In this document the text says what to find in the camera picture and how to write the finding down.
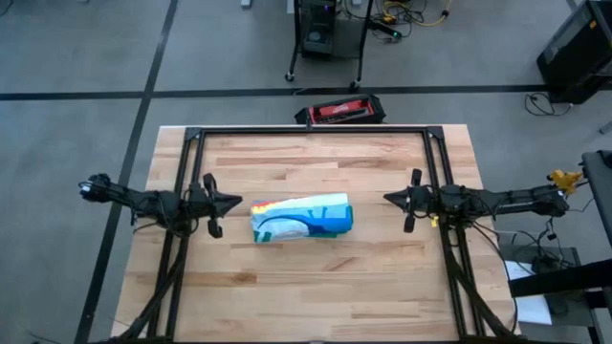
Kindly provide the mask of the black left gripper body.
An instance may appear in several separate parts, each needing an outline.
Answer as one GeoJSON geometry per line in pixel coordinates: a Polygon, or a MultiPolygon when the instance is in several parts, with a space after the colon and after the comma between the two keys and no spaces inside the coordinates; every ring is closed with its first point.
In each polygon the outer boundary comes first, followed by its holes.
{"type": "Polygon", "coordinates": [[[186,219],[191,222],[210,215],[210,198],[204,188],[189,188],[183,197],[186,219]]]}

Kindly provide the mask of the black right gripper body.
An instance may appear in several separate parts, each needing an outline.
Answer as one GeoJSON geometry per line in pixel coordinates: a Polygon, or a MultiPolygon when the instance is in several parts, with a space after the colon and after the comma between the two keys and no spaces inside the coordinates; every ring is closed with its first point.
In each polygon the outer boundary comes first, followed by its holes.
{"type": "Polygon", "coordinates": [[[431,213],[446,213],[447,207],[443,201],[443,193],[447,191],[446,186],[432,187],[431,185],[420,185],[411,192],[411,208],[413,213],[427,216],[431,213]]]}

